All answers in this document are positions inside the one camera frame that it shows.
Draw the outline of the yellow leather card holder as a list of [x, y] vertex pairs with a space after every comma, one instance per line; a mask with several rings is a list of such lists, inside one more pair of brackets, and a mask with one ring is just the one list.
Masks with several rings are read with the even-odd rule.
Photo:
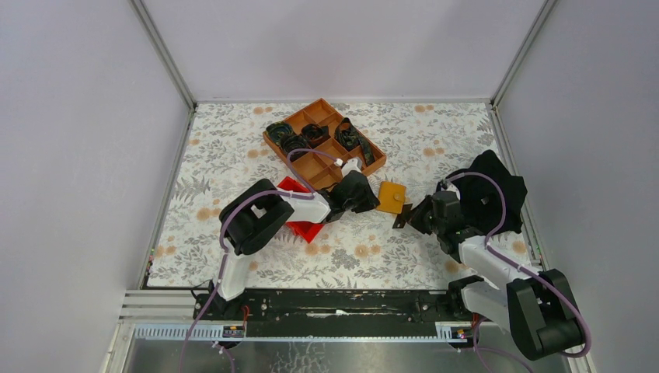
[[406, 187], [390, 181], [382, 181], [378, 191], [380, 204], [375, 208], [378, 211], [400, 214], [406, 203]]

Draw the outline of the dark brown credit card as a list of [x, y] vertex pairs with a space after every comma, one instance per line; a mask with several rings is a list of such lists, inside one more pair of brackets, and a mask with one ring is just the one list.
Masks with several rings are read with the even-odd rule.
[[397, 214], [396, 219], [393, 223], [393, 226], [392, 226], [393, 229], [401, 229], [401, 228], [405, 227], [405, 225], [408, 221], [409, 214], [412, 210], [412, 206], [413, 206], [412, 204], [404, 204], [403, 205], [403, 208], [402, 208], [401, 212], [399, 214]]

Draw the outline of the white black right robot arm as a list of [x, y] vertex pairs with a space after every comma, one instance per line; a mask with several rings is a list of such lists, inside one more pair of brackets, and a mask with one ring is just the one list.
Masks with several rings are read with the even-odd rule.
[[463, 212], [456, 192], [427, 195], [403, 218], [418, 232], [436, 235], [444, 253], [476, 271], [448, 285], [445, 308], [453, 319], [477, 314], [496, 323], [531, 361], [588, 347], [590, 335], [567, 278], [558, 270], [529, 269], [499, 251]]

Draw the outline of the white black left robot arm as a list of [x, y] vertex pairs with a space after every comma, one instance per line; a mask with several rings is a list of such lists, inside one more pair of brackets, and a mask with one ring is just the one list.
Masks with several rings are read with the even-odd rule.
[[367, 177], [356, 170], [329, 189], [306, 193], [281, 189], [268, 179], [257, 181], [220, 213], [218, 241], [223, 257], [214, 278], [211, 309], [222, 319], [239, 314], [249, 257], [265, 248], [288, 222], [326, 224], [347, 211], [359, 214], [379, 205]]

